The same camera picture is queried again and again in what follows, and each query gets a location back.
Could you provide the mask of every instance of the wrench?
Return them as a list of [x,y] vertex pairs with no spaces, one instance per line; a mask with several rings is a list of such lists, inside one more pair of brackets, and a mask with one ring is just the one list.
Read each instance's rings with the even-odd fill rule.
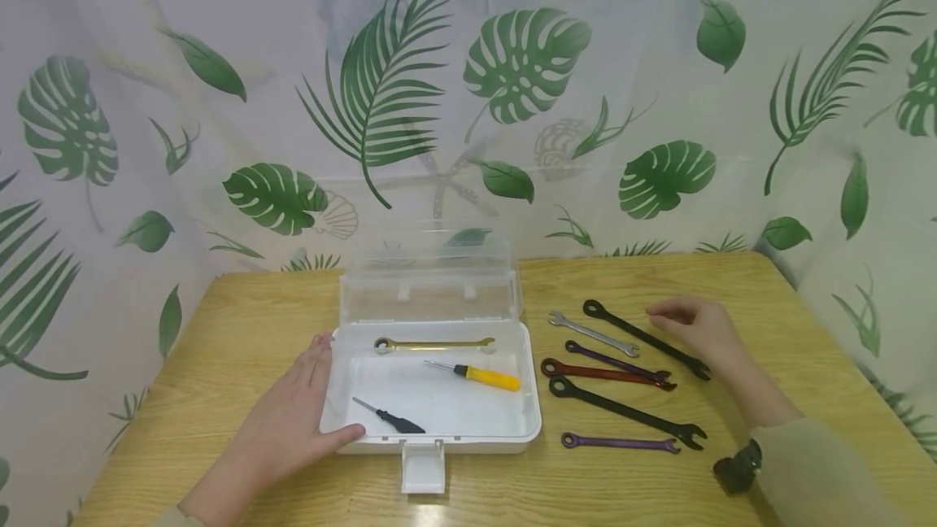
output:
[[665,391],[677,389],[676,385],[666,383],[666,381],[661,383],[661,381],[641,377],[640,374],[634,374],[633,372],[609,371],[609,369],[606,368],[574,367],[572,365],[563,364],[556,359],[543,359],[540,363],[540,369],[547,377],[555,377],[557,374],[562,374],[563,377],[588,377],[593,379],[609,379],[611,381],[626,381],[626,383],[640,383],[642,385],[657,385]]
[[483,353],[491,354],[495,348],[491,345],[494,338],[483,338],[476,342],[397,342],[381,336],[374,341],[375,352],[386,355],[393,350],[448,350],[449,348],[479,348]]
[[698,378],[701,378],[704,381],[709,380],[709,367],[705,366],[705,362],[700,359],[693,359],[692,356],[680,352],[680,350],[673,348],[667,342],[660,340],[660,338],[655,338],[646,331],[640,329],[638,326],[630,324],[622,318],[615,316],[614,313],[606,310],[605,306],[598,303],[598,301],[595,299],[587,299],[586,302],[583,303],[583,312],[586,313],[586,316],[605,320],[609,324],[617,325],[618,328],[625,330],[631,336],[635,336],[639,340],[643,340],[644,342],[650,344],[650,346],[657,348],[660,350],[660,352],[666,354],[667,356],[672,356],[673,359],[683,362],[683,365],[689,368],[690,371]]
[[590,359],[596,359],[599,362],[605,362],[605,364],[610,364],[613,367],[621,368],[622,371],[627,371],[627,372],[630,372],[631,374],[637,374],[639,377],[645,377],[646,379],[653,380],[655,381],[654,383],[655,385],[657,385],[657,383],[661,383],[664,386],[660,386],[660,385],[658,386],[660,386],[662,390],[672,391],[674,389],[677,389],[676,384],[671,383],[671,381],[667,380],[668,378],[670,378],[670,371],[658,371],[658,372],[648,371],[648,369],[646,368],[636,367],[633,364],[628,364],[627,362],[622,362],[621,360],[613,359],[612,356],[606,356],[602,353],[595,352],[594,350],[583,348],[579,346],[579,342],[575,342],[573,340],[566,341],[566,352],[573,352],[576,354],[588,356],[590,357]]
[[596,395],[596,393],[581,390],[568,378],[562,377],[562,375],[550,377],[550,392],[553,393],[556,397],[572,397],[574,399],[583,400],[583,402],[586,402],[590,405],[595,405],[596,407],[602,408],[605,411],[615,412],[615,414],[619,416],[628,417],[629,420],[643,423],[648,427],[664,431],[664,433],[669,433],[670,435],[676,437],[676,439],[679,441],[684,442],[686,447],[695,449],[695,451],[702,451],[703,447],[699,445],[699,443],[693,442],[693,437],[708,437],[707,434],[705,434],[705,431],[703,431],[703,428],[699,427],[695,423],[673,423],[672,421],[662,420],[660,417],[654,417],[653,415],[648,414],[648,412],[643,412],[639,409],[633,409],[628,405],[623,405],[621,403],[614,402],[614,400],[606,399],[602,395]]
[[612,440],[610,438],[586,438],[566,431],[560,436],[560,442],[568,448],[579,446],[604,446],[604,447],[630,447],[634,449],[646,449],[646,451],[667,451],[671,454],[679,454],[680,448],[677,447],[677,440]]
[[630,342],[619,342],[618,340],[615,340],[615,338],[610,338],[609,336],[605,336],[604,334],[597,332],[591,328],[586,328],[585,325],[579,325],[579,324],[576,324],[575,322],[571,322],[568,319],[566,319],[566,317],[564,317],[563,314],[560,313],[559,311],[550,311],[549,322],[550,324],[554,324],[554,325],[565,325],[566,328],[576,330],[580,334],[585,334],[586,336],[593,338],[593,340],[604,342],[612,348],[617,348],[618,350],[621,350],[621,352],[630,356],[631,359],[637,359],[638,350],[641,349],[641,347],[637,346],[637,344],[633,344]]

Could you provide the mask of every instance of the toolbox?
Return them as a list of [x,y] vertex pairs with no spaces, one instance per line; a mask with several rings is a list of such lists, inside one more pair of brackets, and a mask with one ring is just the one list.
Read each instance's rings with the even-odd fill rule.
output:
[[[445,454],[523,452],[542,417],[530,331],[520,321],[519,272],[504,235],[493,224],[435,221],[384,224],[358,235],[339,278],[339,326],[320,429],[364,425],[364,438],[339,453],[401,455],[405,494],[443,494]],[[468,381],[427,359],[513,375],[520,389]],[[399,433],[352,398],[425,433]]]

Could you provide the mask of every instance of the sleeve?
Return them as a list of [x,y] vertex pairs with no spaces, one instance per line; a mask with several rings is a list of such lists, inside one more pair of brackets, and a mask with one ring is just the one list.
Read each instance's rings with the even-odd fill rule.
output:
[[205,527],[205,524],[193,516],[186,516],[179,507],[167,509],[153,527]]
[[760,489],[784,527],[905,527],[850,446],[817,420],[755,428]]

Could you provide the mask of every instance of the clear plastic lid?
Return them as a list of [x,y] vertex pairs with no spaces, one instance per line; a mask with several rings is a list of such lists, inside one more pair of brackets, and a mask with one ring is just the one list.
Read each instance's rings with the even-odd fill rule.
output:
[[359,229],[341,276],[340,323],[517,320],[516,261],[495,224],[479,220]]

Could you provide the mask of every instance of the left hand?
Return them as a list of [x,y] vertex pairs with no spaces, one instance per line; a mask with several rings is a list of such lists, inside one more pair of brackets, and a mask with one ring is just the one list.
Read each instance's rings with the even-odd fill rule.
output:
[[332,368],[332,336],[306,352],[260,397],[232,442],[179,508],[205,525],[235,525],[259,492],[364,436],[352,424],[321,433]]

